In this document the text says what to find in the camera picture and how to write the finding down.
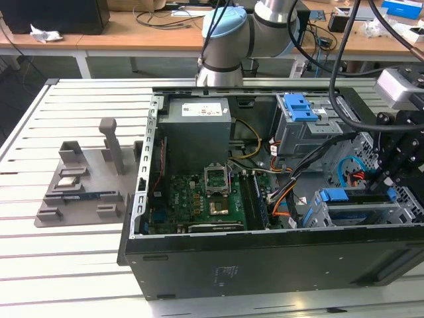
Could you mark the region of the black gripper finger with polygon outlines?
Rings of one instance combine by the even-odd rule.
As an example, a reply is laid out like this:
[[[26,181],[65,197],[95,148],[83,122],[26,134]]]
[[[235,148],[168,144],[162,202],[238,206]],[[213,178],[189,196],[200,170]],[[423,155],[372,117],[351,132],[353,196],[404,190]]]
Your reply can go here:
[[[398,134],[396,132],[374,133],[373,149],[377,155],[377,168],[367,183],[367,190],[370,193],[386,193],[389,187],[396,184],[396,171],[393,168],[392,160],[397,141]]]
[[[397,186],[423,191],[423,137],[402,135],[396,144],[392,163],[392,179]]]

